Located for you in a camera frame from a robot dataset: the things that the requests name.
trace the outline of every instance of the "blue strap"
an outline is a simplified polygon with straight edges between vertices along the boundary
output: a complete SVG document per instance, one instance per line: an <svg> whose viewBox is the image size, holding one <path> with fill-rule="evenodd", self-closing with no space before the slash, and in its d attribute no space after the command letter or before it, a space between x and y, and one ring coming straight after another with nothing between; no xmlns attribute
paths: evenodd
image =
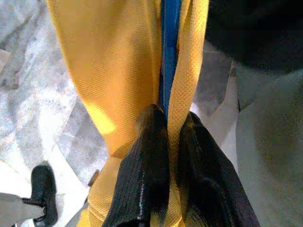
<svg viewBox="0 0 303 227"><path fill-rule="evenodd" d="M181 0L162 0L162 66L160 76L159 102L165 117L168 117L169 97L174 80L178 56L177 40Z"/></svg>

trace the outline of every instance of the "marble floor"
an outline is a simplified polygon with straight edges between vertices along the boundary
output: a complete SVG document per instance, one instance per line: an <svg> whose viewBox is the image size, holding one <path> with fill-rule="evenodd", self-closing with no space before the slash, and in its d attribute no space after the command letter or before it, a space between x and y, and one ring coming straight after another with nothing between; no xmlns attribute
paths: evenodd
<svg viewBox="0 0 303 227"><path fill-rule="evenodd" d="M0 17L0 192L30 197L31 171L47 161L57 183L55 226L63 227L82 207L90 178L108 157L105 142L68 75L45 1L2 0ZM230 71L231 61L206 43L191 110L233 159L237 98ZM222 132L215 122L230 116Z"/></svg>

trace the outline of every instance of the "yellow sling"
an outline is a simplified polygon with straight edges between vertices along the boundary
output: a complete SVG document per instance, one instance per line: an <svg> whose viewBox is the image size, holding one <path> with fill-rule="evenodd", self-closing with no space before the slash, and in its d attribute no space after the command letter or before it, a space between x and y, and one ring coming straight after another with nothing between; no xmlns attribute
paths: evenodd
<svg viewBox="0 0 303 227"><path fill-rule="evenodd" d="M160 0L48 0L48 7L70 76L110 154L78 224L99 227L111 204L121 159L134 141L135 119L158 103ZM172 179L179 132L200 74L207 12L208 0L182 1L168 115ZM183 226L174 181L165 224Z"/></svg>

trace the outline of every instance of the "yellow strap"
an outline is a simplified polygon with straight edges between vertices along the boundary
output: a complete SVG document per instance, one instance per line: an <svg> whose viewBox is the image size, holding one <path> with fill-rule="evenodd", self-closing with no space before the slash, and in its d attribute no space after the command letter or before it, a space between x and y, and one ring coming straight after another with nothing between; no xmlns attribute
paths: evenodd
<svg viewBox="0 0 303 227"><path fill-rule="evenodd" d="M48 7L70 76L110 154L78 225L99 227L111 203L121 159L135 139L135 119L145 107L158 103L160 0L48 0ZM182 1L168 117L173 170L179 131L200 73L207 12L208 0ZM183 226L174 183L166 226Z"/></svg>

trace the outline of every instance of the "black object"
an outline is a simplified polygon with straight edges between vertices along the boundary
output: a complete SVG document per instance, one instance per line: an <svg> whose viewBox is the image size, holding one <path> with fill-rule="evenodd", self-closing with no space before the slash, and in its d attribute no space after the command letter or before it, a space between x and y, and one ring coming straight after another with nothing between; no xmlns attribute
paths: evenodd
<svg viewBox="0 0 303 227"><path fill-rule="evenodd" d="M51 227L58 220L55 202L56 185L51 167L47 165L36 166L32 171L32 196L30 199L22 198L27 204L45 207L45 215L34 219L36 227Z"/></svg>
<svg viewBox="0 0 303 227"><path fill-rule="evenodd" d="M212 0L205 38L251 68L303 68L303 17L293 0Z"/></svg>
<svg viewBox="0 0 303 227"><path fill-rule="evenodd" d="M186 226L259 226L232 163L193 113L180 134L178 186Z"/></svg>
<svg viewBox="0 0 303 227"><path fill-rule="evenodd" d="M151 105L137 118L136 142L121 162L104 227L148 227L151 213L163 225L169 200L167 123Z"/></svg>

